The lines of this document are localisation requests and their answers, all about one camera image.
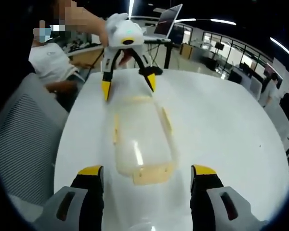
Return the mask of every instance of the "computer monitor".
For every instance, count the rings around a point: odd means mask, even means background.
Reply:
[[[217,42],[217,43],[215,44],[215,48],[217,48],[217,49],[219,49],[219,50],[223,50],[223,47],[224,47],[224,45],[221,44],[220,42]]]
[[[184,27],[174,25],[169,34],[169,39],[174,43],[181,45],[184,37]]]
[[[171,29],[174,25],[174,21],[177,19],[181,8],[182,8],[182,4],[171,7],[168,10],[165,10],[160,15],[154,34],[165,35],[168,38],[171,32]]]

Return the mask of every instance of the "white table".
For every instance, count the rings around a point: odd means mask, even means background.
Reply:
[[[147,204],[139,204],[137,196],[128,192],[131,179],[108,174],[114,169],[108,110],[119,96],[150,91],[137,69],[116,70],[106,103],[101,79],[101,73],[90,75],[70,112],[58,150],[54,191],[69,186],[85,167],[105,166],[103,228],[120,230],[116,222],[122,216],[137,220],[129,214],[133,203],[138,208]],[[144,186],[138,193],[150,197],[163,187],[174,187],[166,196],[169,205],[158,204],[156,198],[152,203],[161,212],[182,213],[178,230],[191,230],[190,166],[205,165],[216,170],[224,186],[249,201],[259,220],[270,219],[288,191],[289,169],[278,132],[258,102],[239,84],[199,73],[164,70],[156,86],[153,97],[168,111],[179,149],[179,169],[169,184]],[[114,209],[118,196],[126,207]]]

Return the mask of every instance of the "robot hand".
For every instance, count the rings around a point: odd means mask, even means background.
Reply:
[[[108,47],[104,49],[102,61],[102,90],[106,101],[109,97],[115,63],[122,50],[128,51],[129,55],[135,59],[146,83],[152,91],[155,90],[155,74],[151,68],[151,57],[145,52],[144,33],[138,24],[127,18],[126,13],[116,13],[106,21]]]

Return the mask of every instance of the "ceiling light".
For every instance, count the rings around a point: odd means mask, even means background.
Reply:
[[[211,19],[211,21],[212,22],[216,22],[216,23],[226,23],[226,24],[230,24],[230,25],[236,26],[236,23],[230,22],[230,21],[225,21],[225,20],[220,20],[220,19]]]
[[[195,18],[185,18],[185,19],[175,20],[176,23],[180,23],[180,22],[191,22],[191,21],[196,21],[196,19],[195,19]]]
[[[280,48],[282,48],[288,55],[289,55],[289,50],[284,47],[280,42],[276,41],[274,38],[270,37],[270,40],[272,42],[274,42],[277,46],[279,46]]]
[[[131,13],[133,11],[134,6],[134,0],[130,0],[130,6],[129,6],[129,19],[131,19]]]

